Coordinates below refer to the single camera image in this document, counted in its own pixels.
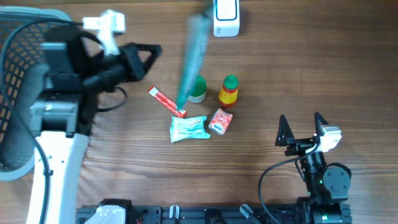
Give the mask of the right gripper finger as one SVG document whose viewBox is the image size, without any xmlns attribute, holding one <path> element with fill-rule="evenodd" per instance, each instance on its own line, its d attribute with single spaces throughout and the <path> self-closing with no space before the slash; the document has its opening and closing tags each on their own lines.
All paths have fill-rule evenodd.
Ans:
<svg viewBox="0 0 398 224">
<path fill-rule="evenodd" d="M 279 129 L 275 140 L 275 146 L 288 146 L 295 142 L 295 137 L 284 114 L 279 118 Z"/>
<path fill-rule="evenodd" d="M 328 122 L 324 119 L 324 117 L 320 114 L 320 112 L 316 111 L 314 113 L 315 118 L 315 131 L 317 135 L 321 135 L 321 126 L 328 125 Z"/>
</svg>

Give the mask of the red stick packet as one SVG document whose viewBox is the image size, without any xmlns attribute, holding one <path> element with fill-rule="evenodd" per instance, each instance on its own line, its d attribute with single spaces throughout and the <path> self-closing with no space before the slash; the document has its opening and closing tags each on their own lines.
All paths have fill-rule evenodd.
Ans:
<svg viewBox="0 0 398 224">
<path fill-rule="evenodd" d="M 149 89 L 149 94 L 153 96 L 158 102 L 160 102 L 165 108 L 172 112 L 178 118 L 184 118 L 187 112 L 183 109 L 178 109 L 177 104 L 171 99 L 165 96 L 161 91 L 159 91 L 155 86 L 151 86 Z"/>
</svg>

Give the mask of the red white snack packet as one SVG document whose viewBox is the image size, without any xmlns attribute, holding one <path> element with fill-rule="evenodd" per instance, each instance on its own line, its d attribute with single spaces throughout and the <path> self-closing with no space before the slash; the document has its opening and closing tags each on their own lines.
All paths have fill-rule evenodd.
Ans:
<svg viewBox="0 0 398 224">
<path fill-rule="evenodd" d="M 219 135 L 224 135 L 231 120 L 233 118 L 232 114 L 229 114 L 219 108 L 211 118 L 208 128 Z"/>
</svg>

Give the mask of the clear jar green lid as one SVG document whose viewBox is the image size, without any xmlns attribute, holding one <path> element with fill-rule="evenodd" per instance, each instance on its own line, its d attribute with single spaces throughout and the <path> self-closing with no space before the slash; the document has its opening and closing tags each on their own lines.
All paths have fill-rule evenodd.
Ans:
<svg viewBox="0 0 398 224">
<path fill-rule="evenodd" d="M 192 103 L 200 103 L 206 97 L 206 81 L 202 76 L 197 76 L 191 94 L 188 96 L 188 101 Z"/>
</svg>

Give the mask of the red sauce bottle green cap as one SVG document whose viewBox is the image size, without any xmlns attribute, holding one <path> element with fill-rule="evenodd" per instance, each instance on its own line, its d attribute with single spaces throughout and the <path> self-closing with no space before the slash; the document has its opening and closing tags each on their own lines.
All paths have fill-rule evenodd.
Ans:
<svg viewBox="0 0 398 224">
<path fill-rule="evenodd" d="M 239 80 L 234 75 L 228 75 L 219 92 L 219 102 L 222 108 L 232 107 L 238 99 Z"/>
</svg>

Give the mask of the teal tissue packet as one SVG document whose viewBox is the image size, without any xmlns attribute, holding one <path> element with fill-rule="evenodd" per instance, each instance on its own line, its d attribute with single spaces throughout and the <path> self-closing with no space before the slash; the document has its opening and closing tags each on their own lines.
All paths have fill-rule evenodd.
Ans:
<svg viewBox="0 0 398 224">
<path fill-rule="evenodd" d="M 170 141 L 177 142 L 184 139 L 209 139 L 210 134 L 205 131 L 206 116 L 194 118 L 172 118 L 170 126 Z"/>
</svg>

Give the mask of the dark green box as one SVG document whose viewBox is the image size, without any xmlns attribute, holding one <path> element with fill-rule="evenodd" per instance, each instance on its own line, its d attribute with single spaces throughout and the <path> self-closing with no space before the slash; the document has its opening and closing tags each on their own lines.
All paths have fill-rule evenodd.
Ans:
<svg viewBox="0 0 398 224">
<path fill-rule="evenodd" d="M 203 12 L 188 18 L 184 60 L 177 96 L 178 109 L 183 109 L 188 96 L 192 94 L 195 81 L 205 59 L 212 24 L 213 6 L 207 7 Z"/>
</svg>

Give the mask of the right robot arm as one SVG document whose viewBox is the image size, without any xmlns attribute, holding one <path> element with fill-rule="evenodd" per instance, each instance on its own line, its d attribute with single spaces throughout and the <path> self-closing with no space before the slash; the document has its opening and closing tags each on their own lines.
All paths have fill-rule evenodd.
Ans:
<svg viewBox="0 0 398 224">
<path fill-rule="evenodd" d="M 334 149 L 342 138 L 341 129 L 329 124 L 319 112 L 314 114 L 316 133 L 297 139 L 285 115 L 279 118 L 276 146 L 287 149 L 286 156 L 298 156 L 296 168 L 305 182 L 308 196 L 297 199 L 296 223 L 349 224 L 353 222 L 348 200 L 351 170 L 343 164 L 328 164 L 324 153 Z"/>
</svg>

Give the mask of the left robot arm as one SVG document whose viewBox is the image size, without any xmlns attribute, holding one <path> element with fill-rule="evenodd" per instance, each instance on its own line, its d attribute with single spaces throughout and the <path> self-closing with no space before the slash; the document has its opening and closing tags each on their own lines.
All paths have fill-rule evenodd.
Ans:
<svg viewBox="0 0 398 224">
<path fill-rule="evenodd" d="M 88 147 L 98 96 L 121 83 L 142 80 L 162 52 L 157 44 L 128 43 L 90 56 L 84 39 L 96 36 L 62 25 L 41 45 L 48 70 L 30 107 L 37 145 L 28 223 L 73 223 L 80 168 Z"/>
</svg>

